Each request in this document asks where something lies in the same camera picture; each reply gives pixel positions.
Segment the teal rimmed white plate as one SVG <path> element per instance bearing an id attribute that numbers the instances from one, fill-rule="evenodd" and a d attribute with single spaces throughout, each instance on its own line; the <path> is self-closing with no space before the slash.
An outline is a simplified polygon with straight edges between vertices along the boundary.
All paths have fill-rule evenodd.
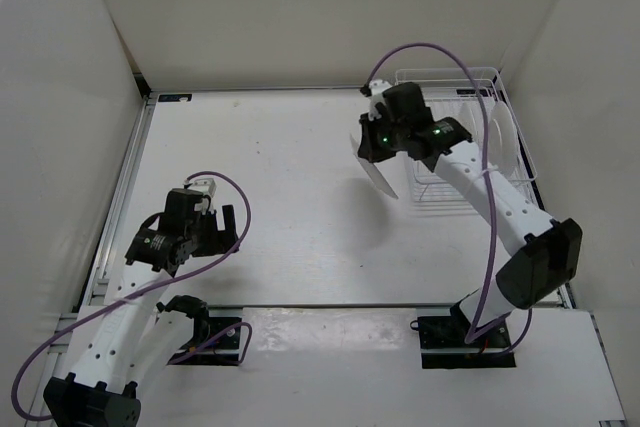
<path id="1" fill-rule="evenodd" d="M 386 180 L 386 178 L 382 175 L 380 170 L 374 164 L 367 161 L 366 159 L 361 158 L 358 155 L 359 144 L 352 134 L 349 134 L 349 140 L 354 157 L 358 161 L 359 165 L 363 168 L 364 172 L 367 174 L 373 185 L 388 197 L 394 200 L 398 200 L 398 195 Z"/>

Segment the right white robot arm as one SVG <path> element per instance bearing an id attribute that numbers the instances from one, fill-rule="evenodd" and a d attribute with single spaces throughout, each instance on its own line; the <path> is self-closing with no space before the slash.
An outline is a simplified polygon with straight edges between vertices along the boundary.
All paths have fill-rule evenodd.
<path id="1" fill-rule="evenodd" d="M 462 124 L 433 117 L 417 84 L 374 80 L 362 92 L 369 109 L 359 118 L 361 138 L 352 147 L 375 187 L 396 195 L 377 165 L 406 154 L 453 187 L 489 224 L 490 245 L 502 245 L 509 255 L 501 268 L 490 258 L 483 286 L 452 307 L 449 334 L 455 343 L 476 344 L 486 326 L 530 309 L 575 276 L 580 226 L 556 220 L 523 196 L 489 164 Z"/>

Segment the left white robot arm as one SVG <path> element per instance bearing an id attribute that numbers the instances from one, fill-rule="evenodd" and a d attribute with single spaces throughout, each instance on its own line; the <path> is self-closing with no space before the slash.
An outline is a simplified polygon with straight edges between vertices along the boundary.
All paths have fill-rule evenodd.
<path id="1" fill-rule="evenodd" d="M 58 426 L 134 426 L 141 396 L 180 350 L 212 336 L 207 304 L 193 296 L 160 299 L 192 257 L 233 250 L 234 209 L 212 206 L 216 184 L 206 177 L 172 189 L 163 211 L 139 227 L 126 254 L 118 292 L 97 332 L 63 378 L 51 378 L 44 401 Z"/>

